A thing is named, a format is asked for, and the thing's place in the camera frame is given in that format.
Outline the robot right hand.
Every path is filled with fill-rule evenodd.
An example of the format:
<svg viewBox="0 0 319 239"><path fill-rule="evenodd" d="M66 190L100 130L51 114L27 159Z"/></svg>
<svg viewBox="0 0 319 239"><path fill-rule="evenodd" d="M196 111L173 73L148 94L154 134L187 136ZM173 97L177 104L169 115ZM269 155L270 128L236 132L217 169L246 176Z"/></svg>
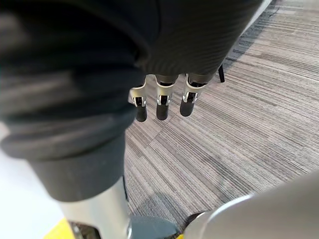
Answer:
<svg viewBox="0 0 319 239"><path fill-rule="evenodd" d="M128 213L125 132L148 74L214 74L259 0L3 0L3 151L26 160L72 228L92 239L170 239Z"/></svg>

